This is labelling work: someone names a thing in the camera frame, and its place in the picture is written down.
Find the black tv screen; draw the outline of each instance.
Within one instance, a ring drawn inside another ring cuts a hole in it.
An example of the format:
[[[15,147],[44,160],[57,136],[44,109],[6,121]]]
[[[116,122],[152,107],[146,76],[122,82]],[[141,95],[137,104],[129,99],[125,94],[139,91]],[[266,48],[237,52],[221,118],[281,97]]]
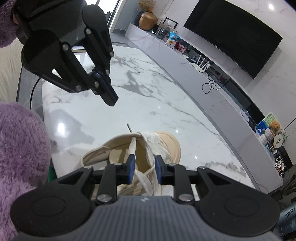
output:
[[[253,79],[282,40],[258,18],[225,0],[199,0],[184,27],[222,50]]]

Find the fuzzy purple fabric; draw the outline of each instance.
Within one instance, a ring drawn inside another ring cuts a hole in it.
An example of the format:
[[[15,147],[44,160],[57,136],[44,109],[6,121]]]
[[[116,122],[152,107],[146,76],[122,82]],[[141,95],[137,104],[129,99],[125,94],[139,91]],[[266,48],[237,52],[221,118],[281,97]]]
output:
[[[0,102],[0,241],[16,231],[10,205],[47,179],[50,143],[41,118],[19,103]]]
[[[0,48],[10,45],[15,39],[18,29],[11,18],[11,10],[16,0],[8,0],[0,7]]]

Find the beige sofa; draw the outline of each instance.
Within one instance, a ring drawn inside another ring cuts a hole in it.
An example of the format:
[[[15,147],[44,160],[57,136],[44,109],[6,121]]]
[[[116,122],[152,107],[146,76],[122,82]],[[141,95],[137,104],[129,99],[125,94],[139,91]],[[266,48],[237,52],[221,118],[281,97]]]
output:
[[[23,45],[18,39],[5,48],[0,48],[0,101],[15,102],[22,63],[20,54]]]

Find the marble tv stand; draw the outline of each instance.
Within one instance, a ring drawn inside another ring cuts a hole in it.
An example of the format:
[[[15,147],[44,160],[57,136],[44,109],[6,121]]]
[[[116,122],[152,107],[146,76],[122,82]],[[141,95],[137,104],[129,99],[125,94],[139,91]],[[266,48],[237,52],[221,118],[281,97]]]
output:
[[[168,72],[195,101],[224,137],[257,189],[269,193],[282,186],[274,158],[258,141],[240,115],[240,108],[226,92],[221,89],[204,94],[202,84],[208,82],[207,74],[196,70],[180,52],[165,45],[154,34],[130,24],[125,37]]]

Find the marble table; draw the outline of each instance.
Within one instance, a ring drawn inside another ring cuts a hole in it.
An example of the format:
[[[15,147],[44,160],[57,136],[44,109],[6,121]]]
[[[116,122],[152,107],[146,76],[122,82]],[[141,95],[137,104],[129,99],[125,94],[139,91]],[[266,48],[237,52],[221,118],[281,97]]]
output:
[[[254,187],[222,136],[174,80],[141,50],[114,46],[110,78],[119,96],[107,106],[91,91],[67,93],[45,81],[44,122],[52,144],[58,177],[69,173],[89,150],[129,132],[168,131],[181,146],[180,164],[195,170],[207,166]],[[76,53],[87,72],[93,63]]]

